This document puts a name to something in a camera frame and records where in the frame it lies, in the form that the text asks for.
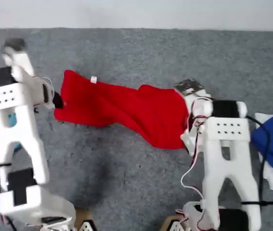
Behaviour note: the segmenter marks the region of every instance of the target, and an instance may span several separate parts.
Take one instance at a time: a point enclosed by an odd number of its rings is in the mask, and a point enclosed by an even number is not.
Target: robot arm
[[[49,170],[34,107],[53,105],[54,91],[48,81],[34,76],[24,47],[22,39],[6,41],[3,57],[8,66],[0,68],[0,213],[42,225],[43,230],[75,231],[73,204],[42,187],[49,181]],[[13,127],[8,120],[11,113],[17,118]],[[14,142],[30,155],[32,168],[11,172]]]
[[[221,221],[221,214],[225,213],[219,208],[218,197],[226,178],[234,183],[243,201],[259,200],[250,161],[247,107],[243,102],[213,100],[193,79],[185,80],[175,88],[184,97],[190,112],[188,128],[181,139],[190,155],[203,152],[205,165],[204,200],[187,203],[183,210],[190,216],[193,231],[217,230],[220,224],[225,224],[225,220]],[[222,156],[222,147],[229,148],[230,160]],[[196,204],[201,205],[202,212],[195,209]],[[243,210],[248,218],[246,230],[258,231],[261,227],[260,206],[244,205]]]

